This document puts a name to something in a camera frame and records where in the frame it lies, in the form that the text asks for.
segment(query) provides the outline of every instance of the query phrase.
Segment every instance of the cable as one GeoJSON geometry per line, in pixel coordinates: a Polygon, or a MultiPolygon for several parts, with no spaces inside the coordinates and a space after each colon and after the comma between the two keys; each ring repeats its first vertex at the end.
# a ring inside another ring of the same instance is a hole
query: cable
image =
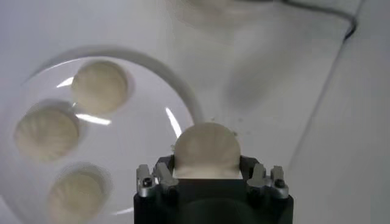
{"type": "Polygon", "coordinates": [[[298,9],[305,9],[305,10],[310,10],[313,12],[320,12],[328,15],[334,15],[337,17],[340,17],[342,19],[346,19],[350,23],[349,30],[347,34],[344,37],[344,41],[348,40],[357,30],[358,28],[358,21],[356,17],[352,14],[349,14],[347,12],[344,12],[342,10],[338,9],[333,9],[329,7],[321,7],[318,5],[312,5],[312,4],[307,4],[307,3],[300,3],[300,2],[292,2],[290,0],[280,0],[285,5],[295,7],[298,9]]]}

